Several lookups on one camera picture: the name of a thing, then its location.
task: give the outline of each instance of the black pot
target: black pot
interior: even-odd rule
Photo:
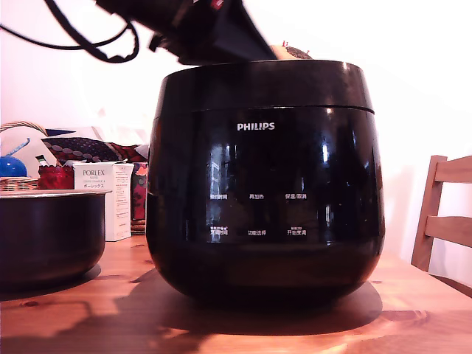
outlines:
[[[184,294],[318,305],[354,291],[385,234],[362,71],[274,60],[170,75],[147,197],[153,261]]]
[[[58,285],[95,266],[105,248],[106,191],[0,195],[0,290]]]

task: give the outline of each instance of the wooden chair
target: wooden chair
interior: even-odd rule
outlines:
[[[472,247],[472,218],[437,216],[444,182],[472,183],[472,156],[450,161],[447,159],[444,156],[432,156],[429,163],[412,257],[412,265],[423,271],[429,270],[434,238]],[[468,286],[445,277],[434,277],[472,297],[472,289]]]

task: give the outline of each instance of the power cord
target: power cord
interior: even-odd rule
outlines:
[[[78,46],[58,46],[54,44],[48,44],[40,41],[36,41],[34,39],[28,38],[25,35],[21,35],[20,33],[17,33],[16,31],[13,31],[12,29],[0,24],[0,28],[3,29],[4,31],[10,33],[11,35],[14,35],[18,38],[21,38],[25,41],[28,41],[32,44],[36,44],[38,46],[43,46],[46,48],[50,49],[59,49],[59,50],[86,50],[87,53],[92,55],[98,60],[105,61],[106,63],[126,63],[130,60],[133,60],[139,53],[139,39],[138,39],[138,33],[136,31],[136,28],[134,25],[131,23],[130,20],[123,18],[126,21],[126,27],[123,28],[123,30],[115,35],[113,38],[110,38],[106,41],[101,41],[97,43],[91,43],[89,40],[87,40],[85,37],[83,37],[70,23],[67,17],[60,11],[59,7],[56,5],[54,0],[44,0],[46,6],[49,8],[51,11],[52,15],[55,17],[55,19],[59,22],[59,24],[62,26],[62,28],[67,32],[67,34],[74,39],[74,41],[77,42]],[[119,55],[115,55],[111,58],[108,58],[107,55],[102,52],[101,50],[98,49],[100,46],[105,46],[106,44],[110,44],[120,38],[126,30],[131,30],[134,36],[134,48],[133,52],[126,57],[122,57]]]
[[[83,46],[58,46],[58,45],[55,45],[55,44],[49,44],[49,43],[36,41],[32,38],[29,38],[25,35],[22,35],[22,34],[16,32],[16,31],[14,31],[13,29],[10,29],[9,27],[4,26],[3,24],[0,24],[0,28],[2,30],[4,30],[5,32],[10,33],[11,35],[14,35],[15,37],[23,39],[26,42],[36,44],[37,46],[43,46],[45,48],[58,49],[58,50],[83,50],[83,49],[85,49]],[[106,41],[92,43],[92,46],[106,46],[107,44],[115,42],[118,38],[120,38],[126,32],[126,30],[128,28],[129,28],[128,25],[126,25],[126,27],[123,28],[123,30],[120,33],[118,33],[117,35],[115,35],[113,38],[107,39]]]

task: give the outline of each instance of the white wall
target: white wall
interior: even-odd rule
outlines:
[[[95,41],[121,28],[89,0],[62,0]],[[315,58],[363,68],[375,105],[386,204],[386,251],[410,261],[429,156],[472,154],[472,4],[467,0],[246,0],[270,44],[289,41]],[[35,38],[71,44],[42,1],[1,0],[1,22]],[[175,58],[146,50],[128,64],[41,49],[1,34],[2,121],[48,128],[130,125],[149,129],[161,79]],[[130,38],[110,53],[131,51]],[[472,216],[472,190],[445,186],[441,215]],[[472,250],[435,241],[431,271],[472,285]]]

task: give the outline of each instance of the box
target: box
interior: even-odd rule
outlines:
[[[148,163],[134,162],[131,176],[131,219],[146,219],[146,195],[148,191]]]
[[[76,190],[111,190],[105,195],[105,240],[131,236],[131,174],[133,164],[74,163]]]

